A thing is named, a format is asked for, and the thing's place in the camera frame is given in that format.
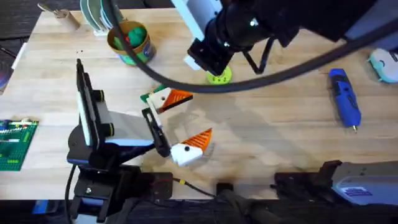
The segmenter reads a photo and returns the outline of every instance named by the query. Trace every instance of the screw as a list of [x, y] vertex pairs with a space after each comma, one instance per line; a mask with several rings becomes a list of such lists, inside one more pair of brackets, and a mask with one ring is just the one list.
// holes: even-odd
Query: screw
[[250, 26], [258, 26], [258, 25], [259, 25], [259, 23], [258, 23], [258, 21], [257, 21], [256, 18], [253, 18], [253, 19], [250, 21]]

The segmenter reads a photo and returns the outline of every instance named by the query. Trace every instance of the green can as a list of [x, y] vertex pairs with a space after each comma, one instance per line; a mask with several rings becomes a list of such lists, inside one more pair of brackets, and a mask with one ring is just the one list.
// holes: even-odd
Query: green can
[[[135, 47], [135, 48], [132, 47], [132, 50], [137, 54], [137, 56], [141, 59], [142, 62], [144, 62], [144, 63], [149, 62], [155, 56], [156, 49], [150, 42], [149, 33], [148, 33], [148, 30], [145, 28], [145, 26], [143, 24], [141, 24], [140, 22], [136, 22], [136, 21], [123, 21], [119, 25], [120, 25], [120, 28], [125, 36], [128, 35], [128, 32], [130, 30], [133, 30], [137, 27], [141, 27], [146, 31], [146, 37], [145, 37], [143, 43], [138, 47]], [[115, 44], [114, 44], [114, 39], [115, 39], [114, 29], [115, 28], [112, 28], [108, 33], [108, 36], [107, 36], [108, 45], [112, 48], [112, 50], [115, 53], [117, 53], [119, 55], [119, 58], [124, 63], [126, 63], [128, 65], [136, 66], [136, 63], [133, 61], [133, 59], [130, 56], [128, 56], [126, 51], [119, 50], [115, 46]]]

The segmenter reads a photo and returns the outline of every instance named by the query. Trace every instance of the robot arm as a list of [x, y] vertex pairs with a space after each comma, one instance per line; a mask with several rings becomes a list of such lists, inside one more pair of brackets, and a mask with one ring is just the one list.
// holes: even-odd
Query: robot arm
[[[256, 73], [264, 71], [274, 39], [287, 47], [299, 29], [313, 31], [331, 41], [353, 40], [397, 19], [398, 3], [393, 0], [172, 0], [195, 40], [185, 61], [192, 68], [221, 75], [235, 53], [242, 52]], [[257, 68], [249, 51], [269, 39], [264, 64]], [[376, 43], [386, 50], [398, 47], [398, 33]]]

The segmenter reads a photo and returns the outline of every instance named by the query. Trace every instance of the gray device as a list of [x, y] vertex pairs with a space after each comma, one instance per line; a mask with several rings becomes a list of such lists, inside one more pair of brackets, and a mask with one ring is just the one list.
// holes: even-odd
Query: gray device
[[331, 188], [353, 204], [398, 205], [398, 161], [370, 164], [343, 162], [331, 179]]

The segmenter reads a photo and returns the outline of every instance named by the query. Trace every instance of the wooden tabletop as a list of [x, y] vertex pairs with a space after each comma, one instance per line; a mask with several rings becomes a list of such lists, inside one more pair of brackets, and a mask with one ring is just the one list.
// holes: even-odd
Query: wooden tabletop
[[[180, 82], [206, 84], [203, 71], [193, 71], [183, 62], [192, 36], [176, 10], [122, 12], [147, 27], [157, 49], [149, 63], [153, 69]], [[78, 124], [77, 58], [82, 59], [93, 87], [104, 90], [111, 111], [140, 116], [146, 105], [139, 96], [157, 85], [139, 69], [120, 61], [105, 37], [95, 37], [81, 12], [73, 15], [83, 25], [69, 34], [53, 15], [42, 13], [0, 96], [1, 119], [28, 116], [40, 121], [22, 170], [0, 172], [0, 199], [63, 198], [72, 166], [66, 161], [68, 136]], [[259, 61], [264, 44], [252, 50], [255, 61]], [[339, 44], [302, 30], [286, 49], [273, 46], [265, 75]], [[178, 167], [171, 159], [150, 152], [142, 159], [143, 170], [173, 172], [209, 192], [214, 192], [218, 181], [227, 180], [235, 183], [243, 196], [274, 198], [268, 185], [278, 171], [316, 170], [333, 159], [397, 160], [398, 87], [377, 81], [366, 61], [368, 53], [362, 50], [301, 77], [257, 90], [195, 94], [191, 102], [162, 114], [162, 121], [176, 141], [213, 128], [206, 156]], [[241, 54], [233, 57], [230, 67], [234, 82], [257, 77]], [[345, 69], [353, 84], [362, 112], [357, 134], [341, 126], [327, 78], [331, 68]], [[203, 197], [185, 186], [175, 186], [174, 198]]]

